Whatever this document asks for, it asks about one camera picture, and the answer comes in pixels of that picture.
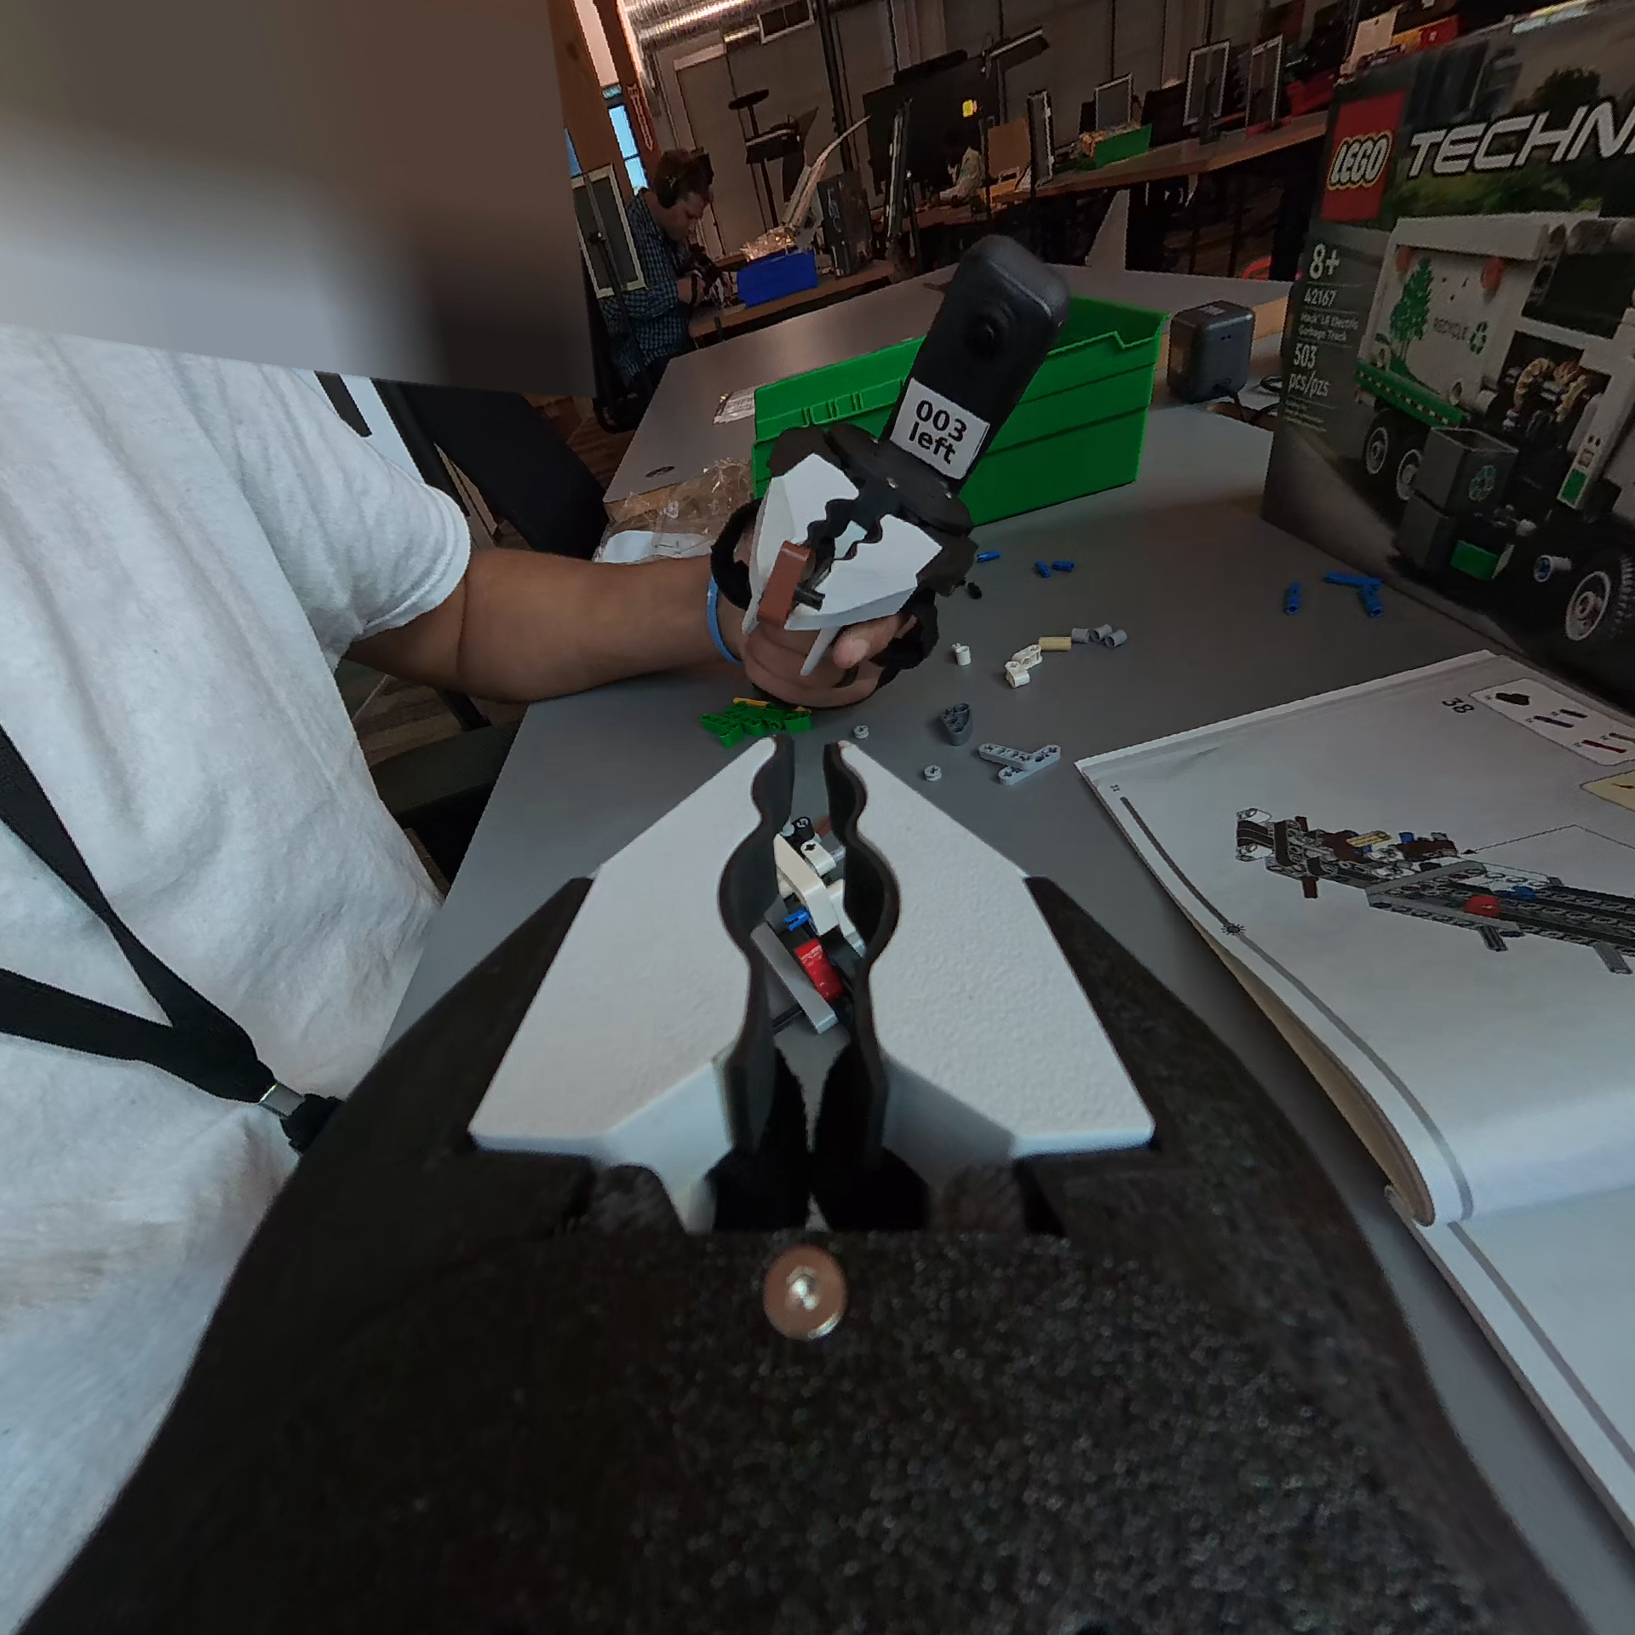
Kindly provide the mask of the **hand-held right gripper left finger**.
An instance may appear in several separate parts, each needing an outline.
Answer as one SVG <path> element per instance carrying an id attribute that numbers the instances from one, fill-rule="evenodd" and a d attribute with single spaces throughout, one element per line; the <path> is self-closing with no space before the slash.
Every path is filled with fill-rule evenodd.
<path id="1" fill-rule="evenodd" d="M 787 739 L 750 747 L 596 872 L 471 1118 L 480 1151 L 639 1167 L 713 1227 L 711 1172 L 775 1085 L 752 930 L 793 770 Z"/>

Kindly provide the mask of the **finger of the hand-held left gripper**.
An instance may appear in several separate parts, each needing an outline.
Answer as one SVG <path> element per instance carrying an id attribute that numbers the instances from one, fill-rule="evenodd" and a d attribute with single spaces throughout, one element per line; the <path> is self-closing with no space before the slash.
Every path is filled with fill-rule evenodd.
<path id="1" fill-rule="evenodd" d="M 834 545 L 828 524 L 828 504 L 834 500 L 834 465 L 826 459 L 803 459 L 787 473 L 773 477 L 758 510 L 748 547 L 750 600 L 746 629 L 762 624 L 758 604 L 773 559 L 783 541 L 822 551 Z"/>
<path id="2" fill-rule="evenodd" d="M 801 676 L 812 674 L 844 627 L 895 616 L 939 551 L 930 534 L 902 518 L 885 518 L 873 540 L 859 522 L 848 522 L 828 551 L 812 545 L 789 610 L 789 629 L 814 635 Z"/>

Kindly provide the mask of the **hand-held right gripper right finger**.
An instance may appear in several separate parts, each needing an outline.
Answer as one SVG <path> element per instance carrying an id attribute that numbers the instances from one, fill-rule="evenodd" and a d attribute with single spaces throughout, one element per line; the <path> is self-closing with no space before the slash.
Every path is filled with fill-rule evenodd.
<path id="1" fill-rule="evenodd" d="M 1047 909 L 1076 905 L 850 745 L 824 751 L 863 938 L 820 1100 L 830 1229 L 918 1229 L 969 1170 L 1143 1149 L 1154 1118 Z"/>

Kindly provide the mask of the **brown lego connector piece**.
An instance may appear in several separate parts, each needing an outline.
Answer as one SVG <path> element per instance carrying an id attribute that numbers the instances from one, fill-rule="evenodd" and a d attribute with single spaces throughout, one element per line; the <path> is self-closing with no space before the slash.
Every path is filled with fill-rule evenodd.
<path id="1" fill-rule="evenodd" d="M 791 618 L 814 616 L 822 610 L 824 596 L 809 583 L 811 565 L 812 553 L 809 547 L 793 541 L 779 545 L 758 604 L 762 624 L 791 627 Z"/>

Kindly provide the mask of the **lego truck chassis assembly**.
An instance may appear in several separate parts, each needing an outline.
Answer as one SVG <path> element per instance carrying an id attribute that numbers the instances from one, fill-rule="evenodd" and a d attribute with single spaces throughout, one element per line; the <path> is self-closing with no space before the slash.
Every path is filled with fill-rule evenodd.
<path id="1" fill-rule="evenodd" d="M 795 817 L 773 842 L 775 895 L 754 942 L 771 977 L 777 1030 L 801 1018 L 822 1036 L 844 1022 L 867 954 L 846 909 L 846 850 L 828 840 L 826 819 Z"/>

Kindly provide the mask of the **person's left forearm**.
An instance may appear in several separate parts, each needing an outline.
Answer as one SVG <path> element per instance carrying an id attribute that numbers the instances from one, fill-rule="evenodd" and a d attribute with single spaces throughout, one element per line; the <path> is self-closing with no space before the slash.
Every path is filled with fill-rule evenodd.
<path id="1" fill-rule="evenodd" d="M 705 559 L 603 565 L 494 547 L 443 604 L 348 657 L 471 698 L 564 698 L 713 659 L 707 583 Z"/>

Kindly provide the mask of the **pile of green lego pieces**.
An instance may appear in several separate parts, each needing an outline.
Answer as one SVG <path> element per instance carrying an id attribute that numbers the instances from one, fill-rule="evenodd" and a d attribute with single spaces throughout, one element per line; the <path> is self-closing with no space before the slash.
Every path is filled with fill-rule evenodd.
<path id="1" fill-rule="evenodd" d="M 760 698 L 734 698 L 727 708 L 697 717 L 697 725 L 723 749 L 746 739 L 775 739 L 801 735 L 812 725 L 812 711 L 805 706 L 779 706 Z"/>

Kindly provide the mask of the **lego instruction booklet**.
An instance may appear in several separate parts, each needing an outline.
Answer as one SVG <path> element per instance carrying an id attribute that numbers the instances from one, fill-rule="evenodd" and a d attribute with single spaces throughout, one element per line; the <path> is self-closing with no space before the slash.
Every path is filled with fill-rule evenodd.
<path id="1" fill-rule="evenodd" d="M 1471 653 L 1076 764 L 1625 1534 L 1631 749 Z"/>

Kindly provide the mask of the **lego set box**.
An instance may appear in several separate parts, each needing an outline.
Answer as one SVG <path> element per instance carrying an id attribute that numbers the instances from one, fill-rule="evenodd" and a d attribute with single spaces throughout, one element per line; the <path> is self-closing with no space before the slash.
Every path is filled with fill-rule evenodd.
<path id="1" fill-rule="evenodd" d="M 1631 4 L 1338 90 L 1281 381 L 1270 522 L 1631 709 Z"/>

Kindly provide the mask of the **person's left hand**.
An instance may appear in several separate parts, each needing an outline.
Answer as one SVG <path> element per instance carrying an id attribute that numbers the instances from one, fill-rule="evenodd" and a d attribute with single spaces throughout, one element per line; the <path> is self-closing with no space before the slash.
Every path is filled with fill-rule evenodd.
<path id="1" fill-rule="evenodd" d="M 893 639 L 912 631 L 916 620 L 900 612 L 842 627 L 811 670 L 803 670 L 803 665 L 816 633 L 766 624 L 744 631 L 744 620 L 736 610 L 721 614 L 719 624 L 725 645 L 744 665 L 758 692 L 785 706 L 832 709 L 857 706 L 877 692 L 885 672 L 879 655 Z"/>

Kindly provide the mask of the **clear plastic bag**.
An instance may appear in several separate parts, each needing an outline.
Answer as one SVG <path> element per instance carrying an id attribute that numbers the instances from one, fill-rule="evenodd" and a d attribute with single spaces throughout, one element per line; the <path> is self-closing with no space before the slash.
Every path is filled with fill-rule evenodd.
<path id="1" fill-rule="evenodd" d="M 723 459 L 691 479 L 605 500 L 605 532 L 592 561 L 707 557 L 725 522 L 750 499 L 750 463 Z"/>

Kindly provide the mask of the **green plastic bin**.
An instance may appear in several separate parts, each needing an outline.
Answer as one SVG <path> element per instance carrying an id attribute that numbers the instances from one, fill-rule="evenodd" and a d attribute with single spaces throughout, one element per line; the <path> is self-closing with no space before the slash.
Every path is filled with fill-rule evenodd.
<path id="1" fill-rule="evenodd" d="M 1168 317 L 1072 297 L 1070 319 L 963 489 L 975 526 L 1084 499 L 1137 477 Z M 791 426 L 848 420 L 883 438 L 920 338 L 822 366 L 756 391 L 752 495 Z"/>

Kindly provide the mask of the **small grey speaker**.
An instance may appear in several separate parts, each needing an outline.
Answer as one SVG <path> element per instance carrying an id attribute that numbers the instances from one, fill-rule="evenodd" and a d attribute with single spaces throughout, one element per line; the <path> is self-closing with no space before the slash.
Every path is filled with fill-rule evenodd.
<path id="1" fill-rule="evenodd" d="M 1250 379 L 1256 313 L 1231 301 L 1188 307 L 1170 319 L 1168 387 L 1186 403 L 1234 399 Z"/>

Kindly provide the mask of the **long wooden desk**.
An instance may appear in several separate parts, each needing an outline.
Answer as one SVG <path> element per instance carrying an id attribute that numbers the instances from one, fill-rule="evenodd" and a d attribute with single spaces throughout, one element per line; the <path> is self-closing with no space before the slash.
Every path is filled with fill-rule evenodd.
<path id="1" fill-rule="evenodd" d="M 979 206 L 924 206 L 912 266 L 930 274 L 977 239 L 1008 235 L 1043 260 L 1086 266 L 1104 227 L 1113 270 L 1287 274 L 1316 192 L 1328 112 L 1277 127 L 1166 145 L 1039 190 L 994 188 Z"/>

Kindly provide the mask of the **glass door cabinet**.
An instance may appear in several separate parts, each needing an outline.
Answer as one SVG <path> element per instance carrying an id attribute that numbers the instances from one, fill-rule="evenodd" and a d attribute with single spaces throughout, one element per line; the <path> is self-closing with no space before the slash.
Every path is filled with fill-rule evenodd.
<path id="1" fill-rule="evenodd" d="M 570 180 L 584 268 L 598 299 L 625 299 L 645 290 L 645 268 L 625 213 L 617 166 Z"/>

